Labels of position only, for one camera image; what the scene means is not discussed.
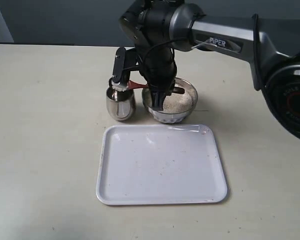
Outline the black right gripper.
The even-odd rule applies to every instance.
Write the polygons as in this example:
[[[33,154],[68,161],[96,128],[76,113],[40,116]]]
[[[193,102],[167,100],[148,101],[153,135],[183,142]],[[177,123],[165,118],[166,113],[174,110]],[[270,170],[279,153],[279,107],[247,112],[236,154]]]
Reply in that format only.
[[[177,67],[174,53],[168,44],[140,47],[141,73],[145,78],[151,95],[151,108],[162,111],[166,95],[184,94],[182,87],[174,86]]]

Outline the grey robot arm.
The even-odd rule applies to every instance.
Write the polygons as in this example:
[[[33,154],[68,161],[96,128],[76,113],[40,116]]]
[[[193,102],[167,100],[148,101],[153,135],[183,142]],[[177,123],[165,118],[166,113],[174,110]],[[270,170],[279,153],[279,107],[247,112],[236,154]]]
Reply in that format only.
[[[183,0],[136,0],[119,24],[133,41],[136,70],[146,80],[152,108],[163,109],[175,85],[175,51],[217,52],[249,64],[276,120],[300,139],[300,19],[206,15]]]

